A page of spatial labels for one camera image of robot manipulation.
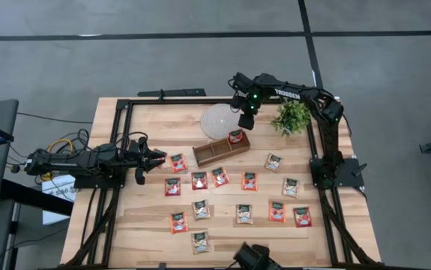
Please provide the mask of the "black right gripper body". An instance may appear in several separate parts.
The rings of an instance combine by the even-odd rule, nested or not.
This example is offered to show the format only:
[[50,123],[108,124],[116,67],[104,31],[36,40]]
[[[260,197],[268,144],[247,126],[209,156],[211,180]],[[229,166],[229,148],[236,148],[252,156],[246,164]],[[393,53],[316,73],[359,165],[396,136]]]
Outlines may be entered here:
[[235,94],[231,101],[231,108],[235,111],[242,111],[238,120],[238,126],[251,131],[255,122],[256,103],[250,97],[242,97]]

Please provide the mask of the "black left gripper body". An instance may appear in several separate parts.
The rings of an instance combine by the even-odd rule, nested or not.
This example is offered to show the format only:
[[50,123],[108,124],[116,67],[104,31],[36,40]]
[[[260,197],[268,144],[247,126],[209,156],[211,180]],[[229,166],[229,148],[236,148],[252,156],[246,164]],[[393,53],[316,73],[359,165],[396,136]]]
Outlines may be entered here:
[[132,139],[128,146],[129,161],[136,163],[135,179],[138,185],[145,184],[144,174],[150,171],[150,161],[147,157],[148,144],[147,137],[141,136],[138,140]]

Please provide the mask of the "beige tea packet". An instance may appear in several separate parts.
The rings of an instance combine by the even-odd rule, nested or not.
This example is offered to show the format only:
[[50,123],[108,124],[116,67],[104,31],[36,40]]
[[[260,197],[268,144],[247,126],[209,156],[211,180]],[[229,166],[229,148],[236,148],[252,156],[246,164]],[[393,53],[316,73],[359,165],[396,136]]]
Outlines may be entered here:
[[198,202],[193,202],[192,207],[195,221],[211,218],[209,203],[206,199]]
[[236,205],[237,224],[253,224],[252,206],[248,204]]
[[284,159],[282,157],[269,153],[264,168],[274,173],[278,173],[280,171],[281,164],[283,161]]
[[209,234],[207,231],[196,232],[191,235],[193,254],[202,254],[211,251]]
[[299,181],[297,179],[285,178],[282,189],[283,196],[297,198],[299,190]]

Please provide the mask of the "orange peach tea packet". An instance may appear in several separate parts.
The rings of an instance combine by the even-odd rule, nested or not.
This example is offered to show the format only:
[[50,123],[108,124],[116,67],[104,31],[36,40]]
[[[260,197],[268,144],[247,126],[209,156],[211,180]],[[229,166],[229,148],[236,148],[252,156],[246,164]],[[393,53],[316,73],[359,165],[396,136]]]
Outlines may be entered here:
[[175,154],[170,156],[169,162],[174,173],[183,172],[188,169],[188,165],[183,154]]
[[255,172],[243,172],[241,180],[241,189],[244,191],[257,191],[258,180]]
[[229,183],[229,177],[223,167],[218,167],[211,171],[211,177],[216,188]]
[[269,221],[281,222],[286,221],[286,206],[282,202],[269,202]]

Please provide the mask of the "round woven white placemat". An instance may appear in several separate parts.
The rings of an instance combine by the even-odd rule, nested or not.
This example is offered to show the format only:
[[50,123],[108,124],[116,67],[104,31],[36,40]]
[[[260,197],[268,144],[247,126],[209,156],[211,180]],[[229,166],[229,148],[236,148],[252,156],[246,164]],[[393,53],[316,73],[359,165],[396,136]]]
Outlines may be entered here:
[[229,132],[240,128],[239,117],[240,113],[233,111],[230,105],[216,103],[201,114],[200,126],[207,137],[221,140],[227,138]]

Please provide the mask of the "wooden compartment tray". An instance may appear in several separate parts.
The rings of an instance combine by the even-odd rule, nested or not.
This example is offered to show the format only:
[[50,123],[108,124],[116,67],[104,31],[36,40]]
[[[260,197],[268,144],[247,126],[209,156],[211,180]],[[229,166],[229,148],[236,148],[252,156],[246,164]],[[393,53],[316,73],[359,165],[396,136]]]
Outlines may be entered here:
[[193,147],[193,154],[197,166],[206,167],[209,164],[248,152],[249,150],[250,141],[243,131],[240,142],[232,144],[229,138],[219,139],[206,145]]

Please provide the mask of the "green plant in white pot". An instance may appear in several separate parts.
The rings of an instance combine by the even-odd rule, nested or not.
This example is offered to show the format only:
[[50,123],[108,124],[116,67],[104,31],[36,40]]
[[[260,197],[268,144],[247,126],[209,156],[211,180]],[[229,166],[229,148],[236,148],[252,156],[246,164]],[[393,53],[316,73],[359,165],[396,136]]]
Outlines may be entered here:
[[279,115],[271,121],[276,132],[282,137],[290,137],[294,133],[301,133],[311,122],[310,111],[296,100],[285,101],[278,106]]

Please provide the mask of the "red packet far left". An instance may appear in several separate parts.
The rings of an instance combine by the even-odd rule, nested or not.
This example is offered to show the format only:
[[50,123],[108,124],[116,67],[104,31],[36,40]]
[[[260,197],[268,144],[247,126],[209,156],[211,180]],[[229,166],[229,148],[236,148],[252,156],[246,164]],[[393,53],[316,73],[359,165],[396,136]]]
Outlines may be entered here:
[[171,233],[184,233],[188,231],[187,217],[185,212],[174,213],[169,216]]

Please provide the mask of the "black bar-shaped device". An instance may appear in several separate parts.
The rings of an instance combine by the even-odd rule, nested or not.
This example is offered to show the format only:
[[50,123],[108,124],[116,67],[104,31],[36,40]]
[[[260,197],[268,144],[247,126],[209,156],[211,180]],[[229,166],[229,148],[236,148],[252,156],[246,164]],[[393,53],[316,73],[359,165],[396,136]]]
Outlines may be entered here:
[[182,89],[171,89],[164,90],[160,89],[158,91],[140,91],[137,94],[138,97],[146,98],[146,97],[204,97],[206,96],[205,90],[203,88],[182,88]]

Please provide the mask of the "black desk beam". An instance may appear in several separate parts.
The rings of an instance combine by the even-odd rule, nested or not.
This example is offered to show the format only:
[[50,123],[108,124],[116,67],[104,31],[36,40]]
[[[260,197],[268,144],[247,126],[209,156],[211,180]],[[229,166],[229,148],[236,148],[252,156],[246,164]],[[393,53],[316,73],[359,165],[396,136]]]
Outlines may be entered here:
[[30,187],[3,179],[0,187],[0,200],[13,200],[44,211],[70,216],[73,203]]

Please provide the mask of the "black bulky object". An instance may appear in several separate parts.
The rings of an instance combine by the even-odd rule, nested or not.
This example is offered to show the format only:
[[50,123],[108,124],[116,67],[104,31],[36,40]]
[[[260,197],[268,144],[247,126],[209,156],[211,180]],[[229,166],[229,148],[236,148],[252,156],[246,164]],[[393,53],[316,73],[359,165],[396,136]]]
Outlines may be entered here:
[[233,259],[242,270],[283,270],[281,265],[270,258],[270,249],[260,244],[248,245],[244,242]]

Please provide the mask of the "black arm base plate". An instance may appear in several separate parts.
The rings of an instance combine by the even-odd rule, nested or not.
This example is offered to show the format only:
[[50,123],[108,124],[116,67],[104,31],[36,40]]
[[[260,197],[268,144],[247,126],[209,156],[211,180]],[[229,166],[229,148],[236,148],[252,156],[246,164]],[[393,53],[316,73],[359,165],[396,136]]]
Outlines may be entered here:
[[329,178],[322,172],[322,159],[310,160],[310,171],[313,178],[313,185],[320,190],[327,190],[338,187],[360,188],[364,186],[362,171],[367,164],[359,164],[356,158],[346,158],[336,171],[334,178]]
[[103,167],[95,170],[70,172],[75,178],[76,189],[86,188],[122,188],[125,183],[127,169],[121,167]]

